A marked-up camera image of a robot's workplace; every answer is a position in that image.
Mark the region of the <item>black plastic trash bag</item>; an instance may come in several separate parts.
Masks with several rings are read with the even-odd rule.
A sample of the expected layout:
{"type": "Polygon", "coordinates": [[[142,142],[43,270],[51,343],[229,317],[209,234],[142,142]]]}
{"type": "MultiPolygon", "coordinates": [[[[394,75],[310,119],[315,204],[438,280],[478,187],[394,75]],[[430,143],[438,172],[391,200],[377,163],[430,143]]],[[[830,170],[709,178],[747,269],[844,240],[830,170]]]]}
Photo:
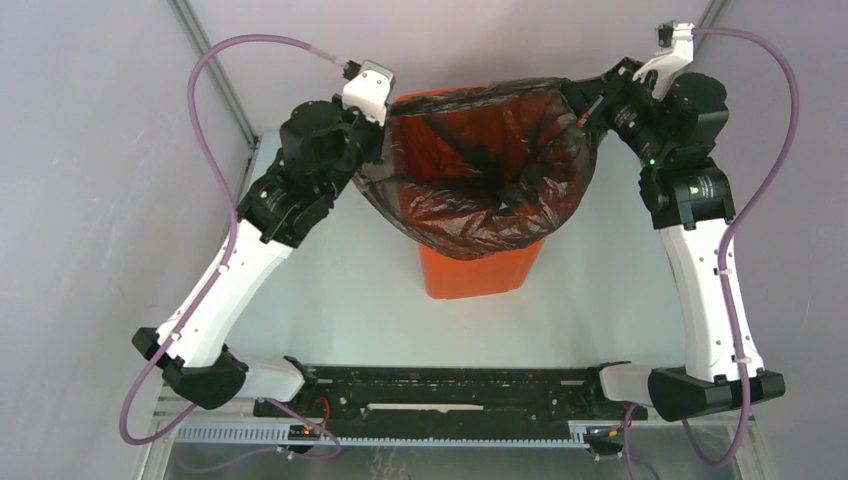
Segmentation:
{"type": "Polygon", "coordinates": [[[399,231],[476,260],[531,246],[576,212],[602,135],[588,133],[559,78],[408,94],[390,106],[381,157],[353,182],[399,231]]]}

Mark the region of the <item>orange plastic trash bin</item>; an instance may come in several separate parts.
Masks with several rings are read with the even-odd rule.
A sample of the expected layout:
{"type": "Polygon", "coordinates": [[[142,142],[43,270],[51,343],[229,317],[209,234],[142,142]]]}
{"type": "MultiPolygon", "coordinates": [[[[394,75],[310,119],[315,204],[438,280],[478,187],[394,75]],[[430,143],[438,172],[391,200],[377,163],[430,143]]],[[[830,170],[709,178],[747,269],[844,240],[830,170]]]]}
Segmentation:
{"type": "Polygon", "coordinates": [[[476,260],[453,259],[418,243],[426,291],[434,299],[460,299],[517,289],[524,284],[545,238],[526,248],[476,260]]]}

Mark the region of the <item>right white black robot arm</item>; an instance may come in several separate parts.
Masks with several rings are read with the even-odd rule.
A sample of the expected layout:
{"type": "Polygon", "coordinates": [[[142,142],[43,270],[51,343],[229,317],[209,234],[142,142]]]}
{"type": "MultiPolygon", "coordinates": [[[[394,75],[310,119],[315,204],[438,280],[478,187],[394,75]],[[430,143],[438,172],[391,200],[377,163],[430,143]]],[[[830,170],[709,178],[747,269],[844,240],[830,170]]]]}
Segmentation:
{"type": "Polygon", "coordinates": [[[562,93],[586,132],[612,132],[641,163],[639,193],[659,233],[683,310],[686,360],[679,367],[629,362],[598,366],[581,392],[585,411],[606,418],[622,402],[667,421],[737,410],[785,394],[782,374],[760,356],[737,292],[734,259],[721,239],[736,217],[731,185],[711,158],[726,125],[727,93],[700,73],[676,78],[655,98],[655,73],[625,58],[603,75],[566,82],[562,93]]]}

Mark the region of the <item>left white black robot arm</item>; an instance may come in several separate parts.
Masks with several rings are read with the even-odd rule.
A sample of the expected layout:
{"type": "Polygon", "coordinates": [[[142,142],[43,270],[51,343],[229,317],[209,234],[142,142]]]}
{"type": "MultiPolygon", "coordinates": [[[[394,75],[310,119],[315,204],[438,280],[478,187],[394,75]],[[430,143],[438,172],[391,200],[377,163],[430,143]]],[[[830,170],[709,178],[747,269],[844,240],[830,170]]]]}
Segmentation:
{"type": "Polygon", "coordinates": [[[279,129],[273,162],[236,208],[237,235],[223,244],[190,296],[157,328],[140,328],[132,344],[154,361],[163,381],[205,410],[239,397],[271,397],[292,416],[316,403],[316,390],[294,359],[238,353],[225,341],[270,274],[324,220],[355,172],[380,163],[386,107],[340,100],[296,107],[279,129]]]}

